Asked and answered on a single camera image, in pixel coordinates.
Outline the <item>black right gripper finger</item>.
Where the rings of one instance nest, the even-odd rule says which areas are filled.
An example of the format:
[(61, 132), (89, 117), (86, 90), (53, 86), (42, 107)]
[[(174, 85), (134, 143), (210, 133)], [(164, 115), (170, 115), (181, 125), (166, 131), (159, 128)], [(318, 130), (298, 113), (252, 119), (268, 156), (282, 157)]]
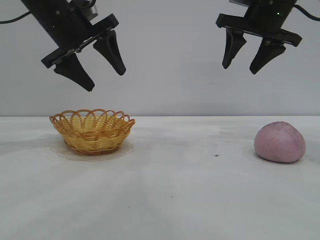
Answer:
[(283, 42), (263, 39), (250, 64), (249, 69), (251, 73), (254, 75), (257, 74), (267, 63), (283, 54), (285, 50), (286, 47)]
[(226, 43), (222, 60), (222, 66), (224, 69), (227, 69), (230, 66), (232, 60), (246, 42), (243, 31), (234, 28), (226, 28)]

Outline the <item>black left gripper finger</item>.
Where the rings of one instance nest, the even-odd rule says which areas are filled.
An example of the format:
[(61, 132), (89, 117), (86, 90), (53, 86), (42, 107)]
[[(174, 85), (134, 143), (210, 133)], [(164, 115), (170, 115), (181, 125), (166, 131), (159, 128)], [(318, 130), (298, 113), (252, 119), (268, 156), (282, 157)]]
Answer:
[(95, 83), (84, 70), (75, 53), (69, 55), (62, 62), (57, 64), (54, 72), (72, 80), (88, 92), (91, 92), (95, 87)]
[(117, 34), (114, 30), (107, 31), (100, 36), (93, 44), (93, 48), (110, 63), (118, 75), (125, 74), (126, 67), (120, 54)]

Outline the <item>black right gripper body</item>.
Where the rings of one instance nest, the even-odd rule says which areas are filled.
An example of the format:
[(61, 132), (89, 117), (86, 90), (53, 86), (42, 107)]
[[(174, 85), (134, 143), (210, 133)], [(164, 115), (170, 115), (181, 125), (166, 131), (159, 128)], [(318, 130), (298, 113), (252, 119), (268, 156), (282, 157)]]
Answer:
[(302, 37), (282, 29), (296, 4), (295, 0), (231, 0), (233, 4), (247, 7), (244, 16), (219, 14), (216, 25), (244, 33), (275, 40), (297, 47)]

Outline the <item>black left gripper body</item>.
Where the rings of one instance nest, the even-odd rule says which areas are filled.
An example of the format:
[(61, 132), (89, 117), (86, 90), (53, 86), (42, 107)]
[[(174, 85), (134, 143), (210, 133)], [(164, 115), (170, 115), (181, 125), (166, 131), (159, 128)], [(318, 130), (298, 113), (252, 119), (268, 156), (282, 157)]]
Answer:
[(98, 16), (94, 0), (29, 0), (27, 9), (58, 46), (42, 59), (47, 68), (81, 52), (119, 24), (113, 14), (92, 24)]

